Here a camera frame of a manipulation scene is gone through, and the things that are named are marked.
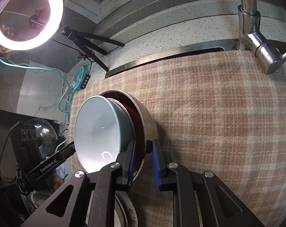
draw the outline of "white plate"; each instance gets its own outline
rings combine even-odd
[[[90,208],[92,204],[92,198],[94,195],[94,191],[91,193],[91,197],[89,200],[89,205],[88,205],[88,211],[86,215],[86,221],[85,223],[88,225],[88,219],[89,219],[89,214],[90,214]],[[115,199],[115,220],[114,220],[114,227],[127,227],[127,219],[125,216],[125,211],[124,209],[121,209],[120,204],[118,203],[118,199]]]
[[[138,227],[138,216],[128,194],[124,191],[116,191],[116,197],[120,199],[123,205],[128,227]]]

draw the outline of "screw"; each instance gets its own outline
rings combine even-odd
[[[176,162],[171,162],[169,163],[169,168],[177,168],[178,167],[178,164]]]
[[[113,163],[110,164],[111,168],[118,168],[119,166],[120,166],[119,162],[113,162]]]
[[[205,175],[205,177],[212,178],[214,176],[214,173],[211,171],[206,171],[206,172],[204,172],[204,175]]]
[[[85,173],[83,171],[77,171],[74,175],[75,175],[75,177],[80,178],[80,177],[83,177],[84,174]]]

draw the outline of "checkered towel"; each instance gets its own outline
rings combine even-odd
[[[249,51],[163,60],[77,93],[77,112],[90,96],[121,89],[154,116],[163,150],[189,170],[213,171],[266,225],[286,216],[286,63],[265,75]],[[81,169],[77,155],[71,170]],[[130,193],[139,226],[172,226],[172,193],[156,191],[151,161]]]

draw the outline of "cable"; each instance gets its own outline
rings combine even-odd
[[[6,58],[3,58],[3,57],[0,57],[1,59],[3,60],[7,60],[9,61],[10,63],[14,64],[14,65],[17,65],[17,66],[28,66],[30,67],[30,65],[26,64],[26,63],[21,63],[21,64],[16,64],[16,63],[13,63],[11,60],[9,59],[6,59]],[[52,70],[57,70],[59,71],[63,76],[64,76],[64,73],[62,72],[62,70],[58,69],[58,68],[49,68],[49,69],[52,69]],[[41,71],[41,72],[36,72],[35,70],[31,69],[35,74],[40,74],[40,73],[43,73],[43,72],[46,72],[46,70],[44,71]]]
[[[63,78],[63,80],[66,82],[66,84],[68,85],[68,88],[70,89],[70,93],[71,93],[71,100],[70,101],[67,101],[67,100],[61,100],[59,101],[58,103],[58,109],[63,112],[63,113],[66,113],[68,115],[68,119],[69,119],[69,112],[70,112],[70,108],[71,108],[71,102],[72,102],[72,99],[74,98],[74,93],[72,92],[72,88],[68,82],[68,80],[64,77],[64,74],[59,74],[57,72],[57,69],[54,70],[54,69],[47,69],[47,68],[43,68],[43,67],[32,67],[32,66],[21,66],[21,65],[15,65],[15,64],[10,64],[10,63],[7,63],[5,61],[3,61],[2,59],[0,59],[0,62],[6,66],[12,66],[12,67],[18,67],[18,68],[23,68],[23,69],[32,69],[32,70],[43,70],[43,71],[50,71],[50,72],[54,72],[56,73],[57,75],[59,75],[61,78]],[[60,108],[60,104],[62,102],[66,102],[68,105],[69,105],[69,108],[67,107],[67,110],[66,111],[63,111],[61,108]]]
[[[74,88],[75,86],[76,86],[76,82],[73,80],[73,81],[70,81],[69,82],[69,84],[70,84],[70,86],[72,87],[72,88]],[[67,86],[67,84],[65,84],[63,87],[62,87],[62,89],[60,90],[60,93],[58,94],[58,99],[62,99],[62,97],[63,96],[65,96],[66,94],[69,94],[69,88],[68,88],[68,86]]]
[[[17,171],[16,171],[16,178],[17,178],[17,183],[16,183],[16,184],[17,184],[17,187],[18,187],[20,193],[21,193],[22,195],[24,195],[24,196],[29,195],[30,192],[26,192],[26,193],[25,193],[25,192],[21,189],[20,181],[22,181],[22,176],[21,176],[21,172],[20,172],[19,169],[17,169]]]
[[[7,137],[6,137],[6,140],[5,140],[5,142],[4,142],[4,146],[3,146],[2,151],[1,151],[1,155],[0,155],[0,165],[1,165],[1,160],[2,160],[2,155],[3,155],[3,152],[4,152],[4,148],[5,148],[5,146],[6,146],[6,143],[7,143],[7,140],[8,140],[8,139],[9,139],[9,134],[8,134]],[[1,174],[1,168],[0,168],[0,177],[1,177],[2,180],[3,180],[4,182],[6,182],[6,183],[13,183],[13,182],[16,181],[16,179],[17,179],[17,176],[15,176],[12,181],[6,181],[6,180],[3,178],[2,174]]]
[[[80,54],[83,55],[83,53],[82,53],[80,50],[76,49],[76,48],[73,48],[73,47],[68,46],[68,45],[66,45],[66,44],[63,44],[63,43],[61,43],[61,42],[58,42],[57,40],[55,40],[55,39],[53,39],[53,38],[51,38],[51,40],[55,41],[55,42],[58,43],[58,44],[64,45],[64,46],[66,46],[66,47],[68,47],[68,48],[70,48],[70,49],[76,50],[76,51],[78,51]]]
[[[67,133],[67,138],[66,138],[66,140],[65,140],[64,142],[61,142],[61,143],[56,147],[55,153],[58,152],[58,148],[59,148],[62,144],[64,144],[64,143],[67,142],[68,137],[69,137],[69,131],[68,131],[68,133]]]
[[[91,66],[92,66],[92,64],[93,64],[95,61],[91,60],[91,59],[89,58],[89,55],[83,54],[80,50],[78,50],[78,49],[76,49],[76,48],[74,48],[74,47],[68,46],[68,45],[66,45],[66,44],[63,44],[63,43],[61,43],[61,42],[58,42],[57,40],[55,40],[55,39],[53,39],[53,38],[52,38],[52,40],[55,41],[55,42],[58,43],[58,44],[64,45],[64,46],[66,46],[66,47],[68,47],[68,48],[70,48],[70,49],[73,49],[73,50],[78,51],[79,54],[80,54],[80,55],[78,56],[78,59],[83,59],[83,60],[88,59],[88,60],[90,61],[90,69],[89,69],[89,74],[90,74]]]
[[[30,18],[30,16],[29,16],[29,15],[26,15],[26,14],[23,14],[23,13],[16,13],[16,12],[13,12],[13,11],[8,11],[8,10],[2,10],[2,12],[6,12],[6,13],[15,13],[15,14],[23,15],[23,16],[26,16],[26,17]]]
[[[63,134],[66,130],[68,130],[68,129],[66,128],[64,131],[60,132],[60,136],[64,137],[62,134]]]
[[[48,145],[45,149],[43,149],[42,152],[41,152],[41,154],[43,154],[43,152],[44,152],[45,150],[47,150],[50,146],[53,146],[53,144]]]

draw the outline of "chrome faucet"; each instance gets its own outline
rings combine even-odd
[[[241,0],[239,12],[239,42],[237,50],[251,50],[258,58],[265,74],[271,74],[286,61],[286,53],[281,55],[260,32],[261,15],[257,11],[257,0]]]

